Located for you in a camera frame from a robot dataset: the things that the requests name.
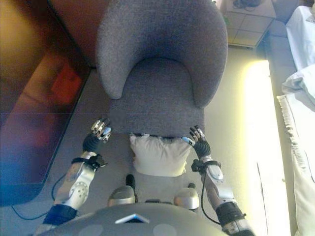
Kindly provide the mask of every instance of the black cord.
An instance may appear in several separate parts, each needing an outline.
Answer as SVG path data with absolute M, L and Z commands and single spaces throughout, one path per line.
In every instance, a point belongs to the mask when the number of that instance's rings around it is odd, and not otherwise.
M 55 187 L 56 185 L 60 182 L 60 180 L 62 180 L 64 177 L 65 177 L 66 174 L 64 174 L 63 176 L 61 176 L 57 181 L 56 183 L 54 184 L 53 188 L 51 189 L 51 198 L 53 200 L 55 200 L 55 196 L 54 196 L 54 191 L 55 191 Z
M 53 200 L 55 200 L 55 197 L 54 197 L 54 190 L 55 190 L 55 187 L 56 187 L 57 183 L 59 183 L 60 180 L 62 180 L 62 179 L 65 177 L 65 175 L 66 175 L 66 174 L 64 174 L 63 176 L 61 176 L 61 177 L 55 182 L 53 188 L 51 189 L 51 198 L 52 198 Z M 45 212 L 45 213 L 42 213 L 42 214 L 40 214 L 39 216 L 36 216 L 36 217 L 26 218 L 26 217 L 21 216 L 21 215 L 16 211 L 16 209 L 15 209 L 13 206 L 11 206 L 11 208 L 12 208 L 12 210 L 15 212 L 15 214 L 16 214 L 18 217 L 20 217 L 22 220 L 37 220 L 37 219 L 43 217 L 44 215 L 46 215 L 46 214 L 48 213 L 48 212 Z
M 201 209 L 202 209 L 202 212 L 203 214 L 209 219 L 211 220 L 213 223 L 216 223 L 217 225 L 220 225 L 220 223 L 218 221 L 215 221 L 214 219 L 210 218 L 207 213 L 205 212 L 205 209 L 203 208 L 203 195 L 204 195 L 204 192 L 205 192 L 205 182 L 206 182 L 206 175 L 207 175 L 207 172 L 204 174 L 204 178 L 203 178 L 203 183 L 202 183 L 202 191 L 201 191 Z
M 41 214 L 41 215 L 39 215 L 39 216 L 36 216 L 36 217 L 34 217 L 34 218 L 25 218 L 25 217 L 21 216 L 21 215 L 16 211 L 16 209 L 15 209 L 13 206 L 11 206 L 11 208 L 12 208 L 12 210 L 15 212 L 15 214 L 17 214 L 17 216 L 20 217 L 22 220 L 37 220 L 37 219 L 39 219 L 40 217 L 43 217 L 44 215 L 46 215 L 46 214 L 48 213 L 48 212 L 43 213 L 43 214 Z

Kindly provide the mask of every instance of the white bedsheet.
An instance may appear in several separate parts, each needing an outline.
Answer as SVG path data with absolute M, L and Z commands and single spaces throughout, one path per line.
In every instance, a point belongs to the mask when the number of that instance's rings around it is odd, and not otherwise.
M 299 6 L 286 24 L 287 37 L 297 70 L 315 63 L 315 23 L 307 21 L 311 8 Z
M 296 203 L 296 236 L 315 235 L 315 64 L 283 83 L 278 96 L 290 134 Z

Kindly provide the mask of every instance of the nightstand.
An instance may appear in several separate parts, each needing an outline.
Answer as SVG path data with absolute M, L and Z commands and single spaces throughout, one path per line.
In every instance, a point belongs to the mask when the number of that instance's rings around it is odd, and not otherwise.
M 255 48 L 276 18 L 271 0 L 262 0 L 257 7 L 239 9 L 234 0 L 223 0 L 221 11 L 226 17 L 228 44 Z

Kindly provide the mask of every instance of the black robot glove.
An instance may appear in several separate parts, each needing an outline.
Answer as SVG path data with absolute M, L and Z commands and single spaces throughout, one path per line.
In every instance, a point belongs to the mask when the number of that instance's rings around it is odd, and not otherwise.
M 182 139 L 195 149 L 199 159 L 204 156 L 210 155 L 211 149 L 202 130 L 198 127 L 198 125 L 190 128 L 190 130 L 190 135 L 192 139 L 187 137 L 182 137 Z

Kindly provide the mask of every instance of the white pillow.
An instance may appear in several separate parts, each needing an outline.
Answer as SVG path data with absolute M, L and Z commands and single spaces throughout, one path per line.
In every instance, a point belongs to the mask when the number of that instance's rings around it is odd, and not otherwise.
M 309 65 L 289 76 L 282 84 L 282 92 L 288 94 L 303 89 L 315 104 L 315 64 Z
M 135 154 L 133 165 L 137 172 L 151 176 L 180 176 L 190 153 L 190 145 L 181 138 L 166 139 L 149 134 L 131 134 L 130 146 Z

